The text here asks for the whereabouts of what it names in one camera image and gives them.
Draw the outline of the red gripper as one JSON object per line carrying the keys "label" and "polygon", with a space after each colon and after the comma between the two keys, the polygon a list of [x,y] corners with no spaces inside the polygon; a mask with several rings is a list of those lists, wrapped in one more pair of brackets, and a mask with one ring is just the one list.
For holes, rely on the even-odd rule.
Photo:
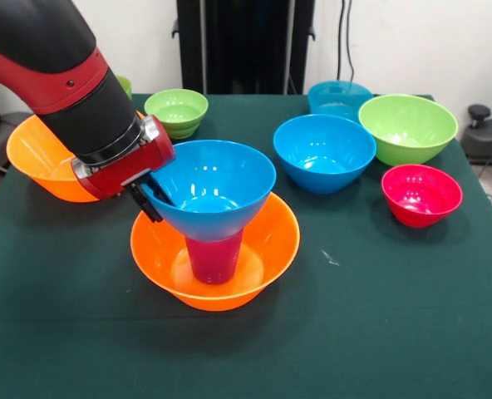
{"label": "red gripper", "polygon": [[169,164],[175,158],[175,150],[164,126],[155,116],[137,116],[133,125],[140,127],[140,134],[129,150],[101,165],[87,164],[75,157],[71,167],[81,186],[99,200],[118,195],[129,185],[133,200],[144,214],[151,222],[159,223],[163,220],[162,216],[140,185],[133,182],[141,177],[141,182],[150,188],[156,199],[175,207],[171,198],[149,173]]}

